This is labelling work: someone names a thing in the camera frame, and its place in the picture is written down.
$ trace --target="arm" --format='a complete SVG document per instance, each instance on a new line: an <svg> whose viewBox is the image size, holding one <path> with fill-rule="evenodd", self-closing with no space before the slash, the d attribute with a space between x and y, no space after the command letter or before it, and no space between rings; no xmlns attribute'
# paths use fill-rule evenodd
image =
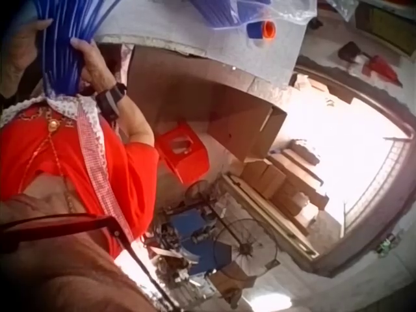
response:
<svg viewBox="0 0 416 312"><path fill-rule="evenodd" d="M84 55L86 80L89 80L95 91L100 93L116 85L116 79L105 64L95 43L76 38L71 39L71 45ZM117 103L120 116L118 124L129 137L129 142L139 142L150 146L155 145L153 131L137 105L128 96Z"/></svg>
<svg viewBox="0 0 416 312"><path fill-rule="evenodd" d="M23 72L24 71L17 69L11 64L4 64L1 66L0 94L6 100L13 100L12 98L18 91Z"/></svg>
<svg viewBox="0 0 416 312"><path fill-rule="evenodd" d="M13 98L26 68L35 60L38 52L35 40L38 31L46 29L52 19L34 21L24 25L7 42L1 54L0 94L5 99Z"/></svg>
<svg viewBox="0 0 416 312"><path fill-rule="evenodd" d="M118 110L120 111L118 124L129 137L129 142L145 143L150 146L155 145L155 135L149 123L129 96L124 96L118 102Z"/></svg>

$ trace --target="hand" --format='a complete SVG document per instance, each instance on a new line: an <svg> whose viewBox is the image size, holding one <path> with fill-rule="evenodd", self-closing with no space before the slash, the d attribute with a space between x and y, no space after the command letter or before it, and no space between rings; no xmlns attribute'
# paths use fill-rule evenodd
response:
<svg viewBox="0 0 416 312"><path fill-rule="evenodd" d="M71 45L84 55L83 79L91 83L96 92L100 93L116 85L116 78L105 64L103 55L94 41L89 44L84 40L71 38Z"/></svg>
<svg viewBox="0 0 416 312"><path fill-rule="evenodd" d="M36 33L52 24L52 19L38 20L24 25L6 45L3 65L24 72L38 56L35 40Z"/></svg>

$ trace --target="gold necklace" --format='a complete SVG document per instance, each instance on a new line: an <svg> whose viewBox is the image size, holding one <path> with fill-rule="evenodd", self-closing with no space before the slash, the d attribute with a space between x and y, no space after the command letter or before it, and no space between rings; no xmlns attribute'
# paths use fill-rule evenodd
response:
<svg viewBox="0 0 416 312"><path fill-rule="evenodd" d="M27 172L29 171L29 168L31 167L33 161L35 160L36 156L39 155L39 153L42 151L43 147L49 143L51 145L52 148L52 152L53 152L53 156L55 158L55 163L57 164L58 167L58 172L59 175L61 176L61 178L64 181L64 185L65 185L65 191L64 191L64 196L65 196L65 200L66 200L66 204L68 206L68 210L70 213L76 213L74 206L73 206L73 202L70 198L70 188L68 186L68 180L66 179L66 177L64 176L64 173L62 171L62 166L60 165L60 161L58 158L58 153L57 150L55 148L55 145L53 143L52 140L52 136L59 130L59 127L61 126L62 122L66 120L66 117L62 117L60 120L58 119L54 119L52 118L52 112L51 109L48 107L46 110L44 107L40 107L38 114L32 115L31 117L25 117L24 114L20 114L19 115L19 119L21 120L33 120L37 117L40 117L41 115L43 115L43 112L45 112L45 118L47 121L47 137L39 144L38 148L33 152L31 158L29 159L29 162L25 168L25 171L23 173L23 177L20 181L20 185L19 185L19 193L22 193L22 188L23 188L23 182L26 178Z"/></svg>

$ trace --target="orange and blue roll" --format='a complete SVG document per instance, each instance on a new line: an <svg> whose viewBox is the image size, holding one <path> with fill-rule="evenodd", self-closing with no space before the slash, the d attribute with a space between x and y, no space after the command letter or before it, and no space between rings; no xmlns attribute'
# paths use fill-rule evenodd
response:
<svg viewBox="0 0 416 312"><path fill-rule="evenodd" d="M248 23L247 35L251 39L273 39L276 37L276 24L273 21Z"/></svg>

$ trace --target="blue straw bundle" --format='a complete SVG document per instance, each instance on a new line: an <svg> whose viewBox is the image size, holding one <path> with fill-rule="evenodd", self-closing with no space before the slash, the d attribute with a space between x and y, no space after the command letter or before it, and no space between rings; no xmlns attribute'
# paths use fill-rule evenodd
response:
<svg viewBox="0 0 416 312"><path fill-rule="evenodd" d="M271 0L190 0L214 29L234 28L258 19Z"/></svg>
<svg viewBox="0 0 416 312"><path fill-rule="evenodd" d="M84 59L70 45L70 39L91 42L120 0L32 1L40 20L53 18L40 43L45 94L74 96L79 91Z"/></svg>

